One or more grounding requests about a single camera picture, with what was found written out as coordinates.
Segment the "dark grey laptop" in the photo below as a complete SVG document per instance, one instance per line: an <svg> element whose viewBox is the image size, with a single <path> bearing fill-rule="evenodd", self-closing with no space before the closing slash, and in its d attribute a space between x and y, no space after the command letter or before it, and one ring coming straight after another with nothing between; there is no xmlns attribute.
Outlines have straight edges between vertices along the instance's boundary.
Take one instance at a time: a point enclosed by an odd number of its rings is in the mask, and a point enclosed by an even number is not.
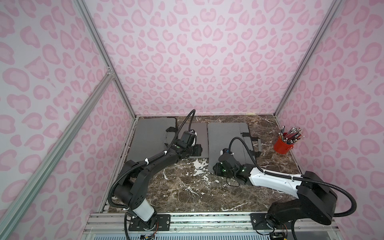
<svg viewBox="0 0 384 240"><path fill-rule="evenodd" d="M202 147L200 156L190 156L189 159L208 159L209 158L209 141L208 141L208 124L207 123L192 123L191 129L197 132L197 144Z"/></svg>

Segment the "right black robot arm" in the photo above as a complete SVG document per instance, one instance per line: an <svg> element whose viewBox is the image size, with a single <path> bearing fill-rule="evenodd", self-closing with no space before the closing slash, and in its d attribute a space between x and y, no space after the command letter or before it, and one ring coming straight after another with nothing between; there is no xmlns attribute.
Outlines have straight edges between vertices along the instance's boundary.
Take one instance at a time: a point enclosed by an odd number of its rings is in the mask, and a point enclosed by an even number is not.
<svg viewBox="0 0 384 240"><path fill-rule="evenodd" d="M272 203L266 216L267 226L274 229L289 221L311 219L330 225L335 214L337 195L328 186L310 183L322 180L312 172L289 175L258 168L252 164L241 165L233 155L224 153L213 166L215 175L237 181L240 185L265 187L294 197L284 203Z"/></svg>

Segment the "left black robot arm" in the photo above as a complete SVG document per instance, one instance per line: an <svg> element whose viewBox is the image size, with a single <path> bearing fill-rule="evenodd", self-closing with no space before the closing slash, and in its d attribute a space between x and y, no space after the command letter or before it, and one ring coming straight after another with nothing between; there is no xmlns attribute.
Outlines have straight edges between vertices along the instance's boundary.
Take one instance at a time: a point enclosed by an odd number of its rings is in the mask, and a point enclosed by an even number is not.
<svg viewBox="0 0 384 240"><path fill-rule="evenodd" d="M139 218L151 229L157 217L156 210L146 199L152 177L183 159L200 156L201 152L196 131L189 130L184 131L180 139L175 139L169 149L140 162L128 161L109 190L109 205L126 209L129 216Z"/></svg>

